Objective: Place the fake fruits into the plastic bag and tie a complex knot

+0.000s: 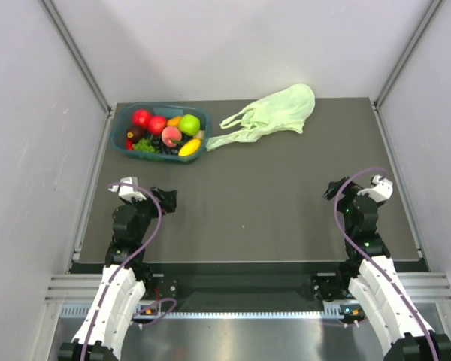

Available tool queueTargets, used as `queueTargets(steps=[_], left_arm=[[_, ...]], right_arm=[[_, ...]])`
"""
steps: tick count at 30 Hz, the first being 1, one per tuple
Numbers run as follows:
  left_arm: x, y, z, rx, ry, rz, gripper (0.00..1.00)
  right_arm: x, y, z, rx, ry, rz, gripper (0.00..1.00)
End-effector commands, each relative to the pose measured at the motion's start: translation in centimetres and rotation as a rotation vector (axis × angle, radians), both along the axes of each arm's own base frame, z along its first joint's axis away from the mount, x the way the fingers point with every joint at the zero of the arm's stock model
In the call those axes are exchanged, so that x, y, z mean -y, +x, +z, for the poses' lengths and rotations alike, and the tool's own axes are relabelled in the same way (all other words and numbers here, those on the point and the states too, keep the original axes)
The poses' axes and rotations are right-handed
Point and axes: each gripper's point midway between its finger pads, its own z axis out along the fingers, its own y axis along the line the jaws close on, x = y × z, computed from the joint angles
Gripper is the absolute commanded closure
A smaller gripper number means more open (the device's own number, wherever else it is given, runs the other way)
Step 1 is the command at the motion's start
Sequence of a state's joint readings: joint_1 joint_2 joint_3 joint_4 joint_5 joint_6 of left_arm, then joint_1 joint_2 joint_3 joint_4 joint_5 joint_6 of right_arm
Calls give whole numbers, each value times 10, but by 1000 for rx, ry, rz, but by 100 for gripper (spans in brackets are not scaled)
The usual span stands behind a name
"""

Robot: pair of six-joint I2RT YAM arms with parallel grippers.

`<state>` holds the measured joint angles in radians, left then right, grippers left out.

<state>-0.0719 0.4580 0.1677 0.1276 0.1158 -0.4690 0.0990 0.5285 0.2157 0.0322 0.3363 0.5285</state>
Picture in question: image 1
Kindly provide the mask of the yellow lemon fruit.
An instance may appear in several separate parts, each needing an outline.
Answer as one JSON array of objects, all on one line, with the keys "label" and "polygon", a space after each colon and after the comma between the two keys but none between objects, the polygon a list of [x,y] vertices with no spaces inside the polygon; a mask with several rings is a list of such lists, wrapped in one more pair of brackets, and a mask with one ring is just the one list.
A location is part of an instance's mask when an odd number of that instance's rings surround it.
[{"label": "yellow lemon fruit", "polygon": [[201,147],[202,140],[198,138],[193,138],[186,143],[183,144],[183,146],[180,148],[178,152],[178,156],[180,157],[188,157],[193,154],[195,154]]}]

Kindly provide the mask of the dark blue grape bunch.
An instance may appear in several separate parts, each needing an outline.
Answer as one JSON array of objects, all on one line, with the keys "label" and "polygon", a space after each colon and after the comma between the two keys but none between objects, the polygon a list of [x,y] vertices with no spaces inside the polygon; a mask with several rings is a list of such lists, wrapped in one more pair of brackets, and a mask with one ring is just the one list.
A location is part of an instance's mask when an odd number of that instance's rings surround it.
[{"label": "dark blue grape bunch", "polygon": [[150,138],[150,143],[157,153],[162,155],[172,155],[176,156],[179,152],[177,147],[167,146],[160,137],[152,136]]}]

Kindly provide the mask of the pink peach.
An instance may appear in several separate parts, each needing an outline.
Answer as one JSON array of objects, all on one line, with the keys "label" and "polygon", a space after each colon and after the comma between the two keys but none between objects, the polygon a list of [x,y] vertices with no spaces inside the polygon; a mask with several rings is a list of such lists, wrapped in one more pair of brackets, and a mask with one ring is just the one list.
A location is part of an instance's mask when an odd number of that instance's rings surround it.
[{"label": "pink peach", "polygon": [[167,147],[176,147],[181,141],[183,134],[175,126],[166,126],[161,133],[162,142]]}]

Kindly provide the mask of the orange mango fruit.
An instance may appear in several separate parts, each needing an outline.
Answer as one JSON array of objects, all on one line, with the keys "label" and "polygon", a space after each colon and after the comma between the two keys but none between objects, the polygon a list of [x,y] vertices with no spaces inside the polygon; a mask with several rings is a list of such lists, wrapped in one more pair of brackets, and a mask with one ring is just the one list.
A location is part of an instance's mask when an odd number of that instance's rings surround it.
[{"label": "orange mango fruit", "polygon": [[176,116],[176,117],[173,117],[173,118],[171,118],[171,119],[168,120],[167,126],[178,127],[179,124],[180,124],[181,119],[182,119],[182,116]]}]

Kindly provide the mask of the green apple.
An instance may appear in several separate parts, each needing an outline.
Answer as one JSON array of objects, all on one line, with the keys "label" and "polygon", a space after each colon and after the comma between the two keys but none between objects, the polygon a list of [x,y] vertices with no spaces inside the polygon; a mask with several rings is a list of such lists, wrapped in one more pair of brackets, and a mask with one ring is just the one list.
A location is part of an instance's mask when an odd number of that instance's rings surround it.
[{"label": "green apple", "polygon": [[192,114],[185,114],[181,117],[178,129],[189,136],[195,136],[201,129],[201,121]]}]

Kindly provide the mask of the green plastic bag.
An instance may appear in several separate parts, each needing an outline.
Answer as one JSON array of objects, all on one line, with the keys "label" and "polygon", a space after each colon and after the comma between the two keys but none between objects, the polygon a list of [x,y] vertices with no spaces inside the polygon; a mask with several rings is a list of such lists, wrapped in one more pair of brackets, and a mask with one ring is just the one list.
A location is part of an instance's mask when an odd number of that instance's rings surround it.
[{"label": "green plastic bag", "polygon": [[313,90],[303,83],[255,100],[225,118],[219,124],[220,128],[225,130],[235,127],[236,130],[209,138],[206,149],[211,152],[235,142],[254,143],[266,135],[282,131],[301,134],[315,104]]}]

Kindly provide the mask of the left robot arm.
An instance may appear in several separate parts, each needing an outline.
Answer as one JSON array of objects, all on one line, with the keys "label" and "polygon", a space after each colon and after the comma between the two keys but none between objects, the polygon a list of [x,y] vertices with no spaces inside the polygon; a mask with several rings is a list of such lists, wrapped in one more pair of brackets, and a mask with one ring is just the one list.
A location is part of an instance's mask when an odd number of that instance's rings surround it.
[{"label": "left robot arm", "polygon": [[60,360],[119,360],[126,333],[140,315],[138,302],[155,291],[151,267],[144,262],[145,248],[153,240],[146,233],[153,220],[175,212],[177,191],[147,190],[136,177],[107,188],[122,204],[112,214],[112,239],[98,290],[72,340],[60,345]]}]

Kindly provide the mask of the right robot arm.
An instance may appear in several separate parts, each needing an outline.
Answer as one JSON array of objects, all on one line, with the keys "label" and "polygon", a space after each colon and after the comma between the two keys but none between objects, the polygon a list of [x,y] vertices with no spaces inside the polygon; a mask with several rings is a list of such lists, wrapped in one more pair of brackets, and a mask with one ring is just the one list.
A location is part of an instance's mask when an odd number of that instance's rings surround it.
[{"label": "right robot arm", "polygon": [[381,175],[369,187],[350,177],[329,183],[324,197],[334,202],[348,258],[340,264],[335,290],[319,295],[353,297],[363,314],[352,321],[371,324],[385,360],[451,360],[449,337],[436,332],[413,304],[377,231],[378,210],[392,193],[393,183]]}]

